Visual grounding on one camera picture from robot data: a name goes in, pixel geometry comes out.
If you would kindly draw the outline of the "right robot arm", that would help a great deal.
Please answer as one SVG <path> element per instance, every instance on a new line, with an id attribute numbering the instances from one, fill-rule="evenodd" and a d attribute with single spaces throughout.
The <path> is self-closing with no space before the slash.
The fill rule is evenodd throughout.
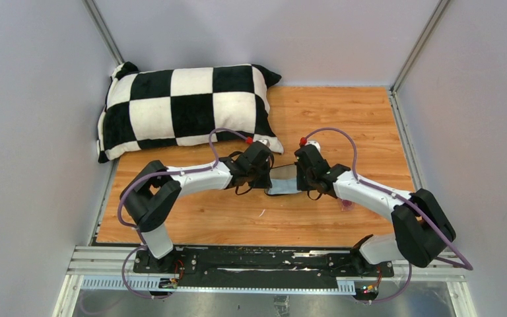
<path id="1" fill-rule="evenodd" d="M 392 260 L 426 267 L 456 239 L 430 191 L 397 190 L 359 176 L 351 167 L 330 166 L 316 143 L 302 146 L 294 155 L 298 175 L 308 190 L 361 205 L 392 223 L 393 233 L 365 236 L 352 247 L 351 267 L 356 274 L 368 275 L 377 264 Z"/>

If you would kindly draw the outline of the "light blue cleaning cloth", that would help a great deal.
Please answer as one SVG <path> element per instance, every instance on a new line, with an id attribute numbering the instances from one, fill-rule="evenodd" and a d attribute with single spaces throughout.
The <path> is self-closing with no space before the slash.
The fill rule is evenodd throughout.
<path id="1" fill-rule="evenodd" d="M 299 194 L 300 192 L 301 190 L 298 190 L 295 179 L 275 180 L 272 182 L 271 187 L 265 191 L 269 196 L 293 195 Z"/>

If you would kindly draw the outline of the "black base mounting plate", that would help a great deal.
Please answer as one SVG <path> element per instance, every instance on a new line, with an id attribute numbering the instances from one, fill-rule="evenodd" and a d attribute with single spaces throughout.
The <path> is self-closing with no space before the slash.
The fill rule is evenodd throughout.
<path id="1" fill-rule="evenodd" d="M 138 251 L 133 273 L 181 277 L 184 287 L 332 289 L 337 278 L 393 277 L 391 262 L 356 264 L 349 248 L 177 246 L 164 258 Z"/>

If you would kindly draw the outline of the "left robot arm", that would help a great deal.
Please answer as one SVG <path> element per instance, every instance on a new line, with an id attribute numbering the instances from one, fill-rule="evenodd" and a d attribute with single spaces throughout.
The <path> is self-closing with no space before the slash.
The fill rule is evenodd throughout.
<path id="1" fill-rule="evenodd" d="M 187 168 L 165 166 L 154 160 L 122 191 L 120 207 L 132 218 L 150 263 L 161 273 L 176 264 L 174 244 L 165 222 L 177 199 L 209 190 L 238 190 L 242 186 L 270 187 L 274 155 L 265 141 L 254 141 L 243 151 L 215 162 Z"/>

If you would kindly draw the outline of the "black glasses case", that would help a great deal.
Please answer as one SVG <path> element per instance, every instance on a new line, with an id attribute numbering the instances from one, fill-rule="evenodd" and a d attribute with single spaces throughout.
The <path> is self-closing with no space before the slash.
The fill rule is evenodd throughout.
<path id="1" fill-rule="evenodd" d="M 296 180 L 296 165 L 288 164 L 277 166 L 270 171 L 271 183 L 275 180 Z"/>

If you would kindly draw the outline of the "pink transparent sunglasses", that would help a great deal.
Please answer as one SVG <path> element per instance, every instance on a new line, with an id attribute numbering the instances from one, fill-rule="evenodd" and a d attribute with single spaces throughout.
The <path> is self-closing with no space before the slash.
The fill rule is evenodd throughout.
<path id="1" fill-rule="evenodd" d="M 352 201 L 340 199 L 339 206 L 341 208 L 341 211 L 351 211 L 354 209 L 355 204 Z"/>

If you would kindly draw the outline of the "black white checkered pillow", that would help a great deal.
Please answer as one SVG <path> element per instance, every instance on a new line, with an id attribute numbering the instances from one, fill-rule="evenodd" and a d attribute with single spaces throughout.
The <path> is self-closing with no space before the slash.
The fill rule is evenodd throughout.
<path id="1" fill-rule="evenodd" d="M 110 75 L 97 122 L 98 162 L 125 153 L 240 137 L 284 148 L 269 123 L 268 90 L 281 76 L 258 64 L 140 71 L 125 62 Z"/>

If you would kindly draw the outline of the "aluminium frame rail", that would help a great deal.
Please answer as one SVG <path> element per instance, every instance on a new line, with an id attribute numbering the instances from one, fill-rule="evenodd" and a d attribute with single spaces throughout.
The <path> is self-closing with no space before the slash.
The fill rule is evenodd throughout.
<path id="1" fill-rule="evenodd" d="M 476 316 L 462 269 L 404 260 L 357 274 L 347 248 L 75 249 L 54 316 Z"/>

